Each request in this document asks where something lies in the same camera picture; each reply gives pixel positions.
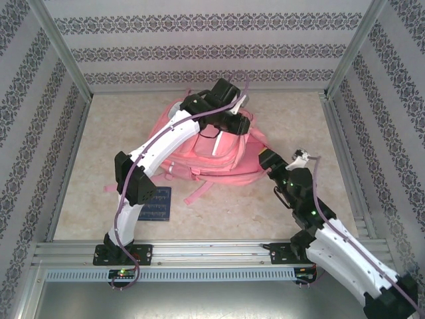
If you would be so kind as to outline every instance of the patterned wallpaper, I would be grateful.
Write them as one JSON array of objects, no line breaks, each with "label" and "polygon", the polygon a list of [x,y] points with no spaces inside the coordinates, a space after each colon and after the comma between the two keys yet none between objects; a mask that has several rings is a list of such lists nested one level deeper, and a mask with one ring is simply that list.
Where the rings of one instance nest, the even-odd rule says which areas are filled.
[{"label": "patterned wallpaper", "polygon": [[389,1],[334,103],[377,235],[425,306],[425,10]]},{"label": "patterned wallpaper", "polygon": [[28,3],[0,4],[0,318],[46,239],[85,103]]},{"label": "patterned wallpaper", "polygon": [[181,88],[247,71],[252,88],[327,86],[371,0],[49,0],[93,92]]}]

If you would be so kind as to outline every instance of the floor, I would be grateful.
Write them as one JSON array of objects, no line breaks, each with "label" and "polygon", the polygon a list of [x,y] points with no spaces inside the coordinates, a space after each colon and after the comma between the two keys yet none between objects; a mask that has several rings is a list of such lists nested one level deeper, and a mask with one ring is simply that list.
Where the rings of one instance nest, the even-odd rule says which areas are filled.
[{"label": "floor", "polygon": [[[115,182],[114,156],[142,145],[166,105],[180,97],[178,92],[94,96],[55,239],[103,239],[118,202],[117,193],[103,192]],[[317,93],[253,92],[246,109],[287,161],[298,147],[322,156],[319,196],[357,236]],[[267,177],[245,187],[214,185],[190,206],[183,200],[198,182],[175,179],[161,185],[172,187],[170,221],[137,222],[136,239],[289,239],[299,231]]]}]

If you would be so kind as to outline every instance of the purple cable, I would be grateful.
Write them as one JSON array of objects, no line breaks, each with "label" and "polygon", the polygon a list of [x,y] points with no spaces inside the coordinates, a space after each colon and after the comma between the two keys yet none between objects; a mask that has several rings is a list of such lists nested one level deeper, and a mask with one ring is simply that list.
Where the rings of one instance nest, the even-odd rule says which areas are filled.
[{"label": "purple cable", "polygon": [[350,238],[348,238],[348,236],[346,236],[345,234],[343,234],[341,231],[339,231],[335,226],[333,226],[329,220],[326,218],[326,216],[323,214],[323,211],[320,209],[319,206],[319,201],[317,198],[317,169],[319,167],[319,161],[320,161],[320,156],[317,156],[316,158],[309,156],[309,159],[311,160],[315,160],[316,163],[314,165],[314,172],[313,172],[313,198],[314,198],[314,204],[316,206],[317,212],[319,213],[320,217],[325,221],[325,223],[327,223],[327,225],[333,230],[335,231],[339,236],[343,237],[351,246],[353,246],[353,248],[364,258],[366,259],[366,261],[371,264],[371,266],[385,279],[388,280],[389,283],[391,283],[393,285],[393,287],[395,287],[395,289],[397,289],[397,291],[412,305],[412,307],[419,313],[420,315],[420,319],[425,319],[425,313],[424,311],[419,308],[419,306],[417,305],[417,303],[415,303],[415,301],[413,301],[413,299],[411,299],[411,297],[409,297],[409,295],[407,295],[407,293],[405,293],[405,291],[403,289],[401,289],[401,287],[399,285],[397,285],[397,283],[395,283],[395,281],[393,281],[393,279],[391,279],[377,264],[375,264],[373,262],[372,259],[369,258],[369,256],[367,256],[354,242],[352,242],[350,240]]},{"label": "purple cable", "polygon": [[[118,242],[118,246],[120,247],[120,249],[128,256],[128,258],[130,258],[131,259],[131,261],[134,263],[134,265],[135,265],[135,269],[136,269],[136,275],[135,275],[135,277],[134,277],[134,280],[133,281],[131,281],[127,286],[125,286],[125,287],[120,287],[119,289],[120,290],[124,290],[124,289],[127,289],[127,288],[130,288],[131,286],[133,286],[136,282],[137,282],[137,280],[139,279],[139,275],[140,275],[140,266],[139,266],[139,263],[137,262],[137,259],[136,258],[134,258],[130,253],[129,253],[129,251],[122,245],[122,242],[121,242],[121,239],[120,239],[120,236],[118,235],[118,216],[120,216],[120,213],[122,212],[122,208],[124,207],[124,199],[126,198],[125,197],[125,194],[127,193],[127,188],[128,188],[128,182],[129,182],[129,179],[130,179],[130,176],[132,175],[132,173],[133,173],[133,171],[134,171],[134,169],[135,169],[135,167],[136,167],[136,165],[137,165],[137,163],[139,163],[139,161],[142,159],[142,158],[144,158],[145,157],[145,154],[147,153],[147,151],[149,150],[149,148],[151,148],[152,147],[152,145],[153,144],[155,144],[161,137],[163,137],[168,131],[170,131],[170,130],[174,130],[174,128],[176,127],[176,126],[178,126],[178,125],[180,125],[180,124],[182,124],[182,123],[184,123],[184,122],[186,122],[186,121],[189,121],[189,120],[194,120],[195,118],[202,118],[203,116],[207,116],[207,115],[211,115],[211,114],[216,114],[216,113],[219,113],[219,112],[222,112],[222,111],[225,111],[225,110],[229,110],[229,109],[231,109],[231,108],[233,108],[233,106],[235,106],[236,105],[236,103],[238,103],[245,95],[246,95],[246,93],[248,92],[248,87],[249,87],[249,84],[250,84],[250,79],[249,79],[249,76],[248,76],[248,74],[246,73],[246,72],[244,72],[244,71],[241,71],[241,70],[239,70],[239,71],[236,71],[236,72],[234,72],[231,76],[230,76],[230,78],[229,78],[229,81],[230,80],[232,80],[232,78],[233,78],[233,76],[235,75],[235,74],[237,74],[237,73],[242,73],[244,76],[245,76],[245,79],[246,79],[246,81],[245,81],[245,87],[244,87],[244,90],[242,91],[242,93],[240,93],[240,96],[235,100],[235,101],[233,101],[233,102],[231,102],[230,104],[228,104],[228,105],[226,105],[226,106],[223,106],[223,107],[221,107],[221,108],[217,108],[216,110],[212,110],[212,111],[208,111],[208,112],[203,112],[203,113],[200,113],[200,114],[196,114],[196,115],[192,115],[192,116],[188,116],[187,118],[183,118],[182,120],[179,120],[178,122],[175,122],[173,125],[171,125],[171,126],[169,126],[169,127],[167,127],[165,130],[163,130],[160,134],[158,134],[155,138],[153,138],[152,139],[152,141],[149,143],[149,144],[147,144],[146,145],[146,148],[140,153],[140,155],[139,155],[139,157],[134,161],[134,163],[133,163],[133,165],[130,167],[130,169],[129,169],[129,171],[128,171],[128,173],[127,173],[127,177],[126,177],[126,180],[124,181],[124,186],[123,186],[123,189],[122,189],[122,196],[121,196],[121,198],[120,198],[120,204],[118,205],[118,209],[117,209],[117,213],[115,214],[115,217],[114,217],[114,233],[115,233],[115,237],[116,237],[116,239],[117,239],[117,242]],[[115,288],[118,288],[118,287],[115,287],[114,286],[114,282],[115,282],[115,279],[116,279],[117,277],[115,277],[115,278],[113,278],[112,279],[112,281],[111,281],[111,286],[112,286],[112,289],[115,289]]]}]

